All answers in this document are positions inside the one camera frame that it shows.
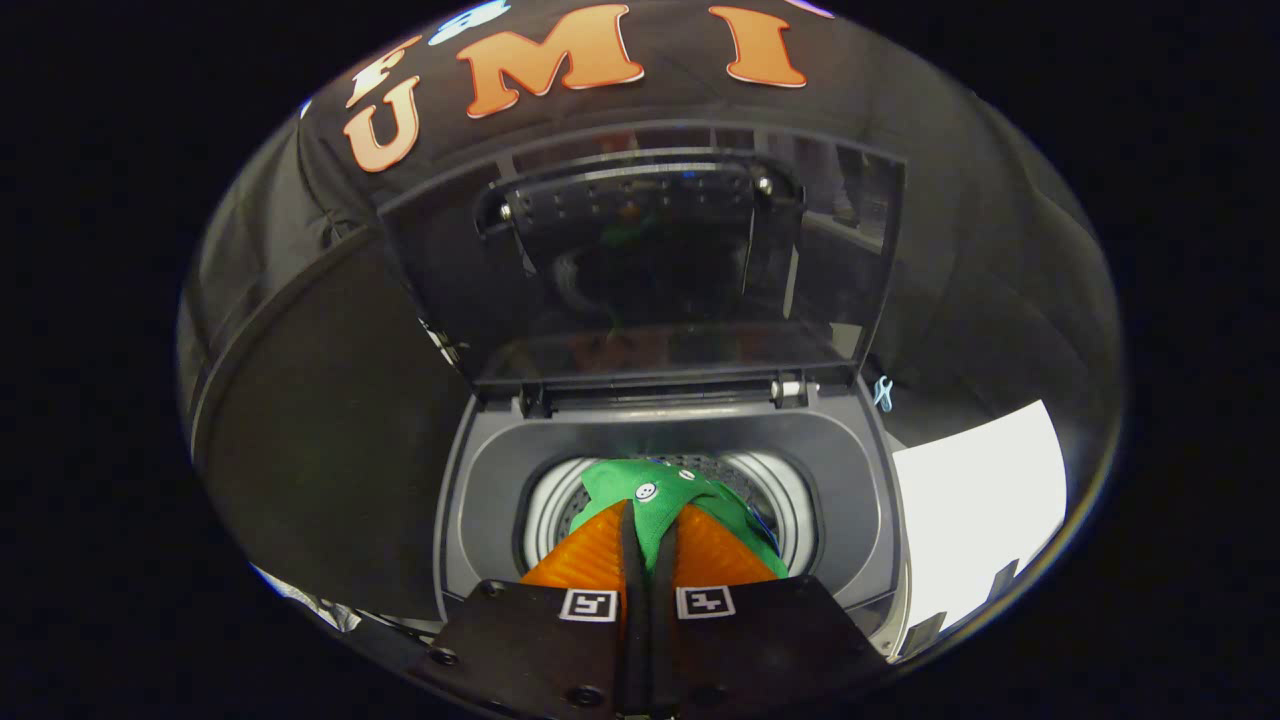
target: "white paper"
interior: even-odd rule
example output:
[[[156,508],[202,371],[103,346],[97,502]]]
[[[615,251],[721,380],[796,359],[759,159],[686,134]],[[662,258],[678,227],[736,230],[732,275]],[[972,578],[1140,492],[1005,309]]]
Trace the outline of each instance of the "white paper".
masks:
[[[946,628],[987,601],[1062,525],[1066,470],[1042,401],[986,425],[893,454],[910,547],[906,626],[937,612]]]
[[[271,575],[252,562],[250,562],[250,568],[257,570],[257,574],[262,575],[266,584],[271,585],[271,589],[280,593],[280,597],[288,597],[306,605],[311,612],[319,615],[321,620],[333,625],[333,629],[339,633],[349,633],[356,629],[356,625],[360,624],[360,615],[352,612],[349,607],[335,605],[326,600],[315,598],[311,594],[305,593],[289,583],[276,578],[275,575]]]

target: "blue clip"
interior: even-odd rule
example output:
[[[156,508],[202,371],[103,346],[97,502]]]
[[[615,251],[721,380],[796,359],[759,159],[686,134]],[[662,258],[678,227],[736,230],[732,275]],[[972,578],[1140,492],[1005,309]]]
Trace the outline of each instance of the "blue clip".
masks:
[[[893,389],[893,380],[890,380],[888,375],[881,375],[881,379],[876,380],[876,398],[872,402],[879,405],[881,410],[886,413],[893,409],[893,401],[888,396],[891,389]]]

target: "black background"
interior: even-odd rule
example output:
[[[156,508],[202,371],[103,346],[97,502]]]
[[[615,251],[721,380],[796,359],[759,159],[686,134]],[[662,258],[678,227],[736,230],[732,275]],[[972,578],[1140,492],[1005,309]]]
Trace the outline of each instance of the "black background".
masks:
[[[1042,5],[841,9],[1001,109],[1093,219],[1133,354],[1116,482],[1024,602],[850,715],[1274,716],[1257,683],[1266,571],[1245,537],[1266,527],[1242,512],[1275,478],[1245,450],[1265,424],[1247,378],[1274,355],[1240,352],[1268,327],[1247,313],[1275,232],[1245,220],[1274,202],[1274,182],[1245,182],[1267,128],[1249,101],[1275,86],[1267,20],[1221,3]],[[12,351],[29,359],[12,387],[31,464],[13,470],[19,643],[0,714],[461,716],[253,574],[187,464],[172,365],[182,275],[239,167],[312,90],[448,10],[58,4],[3,23],[22,128],[9,259],[33,296],[15,305],[29,346]]]

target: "screw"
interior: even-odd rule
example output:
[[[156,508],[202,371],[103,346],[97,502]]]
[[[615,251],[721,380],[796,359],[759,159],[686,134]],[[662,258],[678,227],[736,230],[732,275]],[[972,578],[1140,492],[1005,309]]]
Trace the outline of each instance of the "screw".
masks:
[[[429,652],[428,656],[445,667],[458,664],[458,656],[452,650],[445,650],[443,647],[431,648],[431,652]]]
[[[575,707],[595,707],[604,702],[604,696],[590,685],[579,685],[568,692],[567,700]]]

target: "fisheye lens view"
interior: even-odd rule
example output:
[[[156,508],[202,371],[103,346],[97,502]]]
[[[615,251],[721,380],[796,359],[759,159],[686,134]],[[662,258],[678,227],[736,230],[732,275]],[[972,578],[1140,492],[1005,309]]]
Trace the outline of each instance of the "fisheye lens view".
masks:
[[[964,647],[1097,511],[1100,238],[927,59],[800,0],[492,0],[324,81],[209,209],[179,411],[256,573],[385,673],[803,716]]]

